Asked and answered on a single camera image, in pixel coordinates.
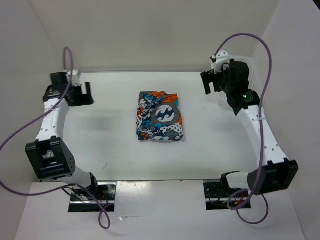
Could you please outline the colourful patterned shorts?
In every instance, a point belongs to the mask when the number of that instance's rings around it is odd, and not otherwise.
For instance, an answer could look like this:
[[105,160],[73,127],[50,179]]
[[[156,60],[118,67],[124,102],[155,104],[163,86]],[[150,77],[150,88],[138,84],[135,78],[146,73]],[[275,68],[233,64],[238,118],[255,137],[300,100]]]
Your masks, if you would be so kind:
[[178,94],[141,91],[136,111],[136,135],[139,141],[182,141],[185,135]]

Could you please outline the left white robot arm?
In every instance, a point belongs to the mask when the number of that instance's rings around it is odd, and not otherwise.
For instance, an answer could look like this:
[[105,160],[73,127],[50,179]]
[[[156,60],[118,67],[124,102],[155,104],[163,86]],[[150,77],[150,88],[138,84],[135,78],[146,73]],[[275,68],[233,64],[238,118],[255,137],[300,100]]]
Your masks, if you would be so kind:
[[50,74],[51,85],[42,98],[46,116],[35,141],[26,144],[25,152],[39,180],[73,184],[77,194],[94,200],[100,194],[97,179],[76,166],[75,157],[63,140],[69,109],[94,103],[89,82],[85,83],[86,93],[82,92],[80,75],[78,70]]

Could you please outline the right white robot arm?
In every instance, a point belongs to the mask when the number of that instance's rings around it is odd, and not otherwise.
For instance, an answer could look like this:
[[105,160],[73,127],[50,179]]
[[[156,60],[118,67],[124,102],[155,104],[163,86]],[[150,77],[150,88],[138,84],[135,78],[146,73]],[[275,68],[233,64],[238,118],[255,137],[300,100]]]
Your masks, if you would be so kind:
[[234,59],[213,62],[212,69],[200,74],[205,93],[224,93],[227,104],[241,121],[257,157],[257,169],[252,172],[233,171],[222,174],[219,191],[230,197],[237,190],[254,195],[286,190],[296,176],[299,166],[288,159],[267,122],[261,98],[250,89],[250,69],[247,63]]

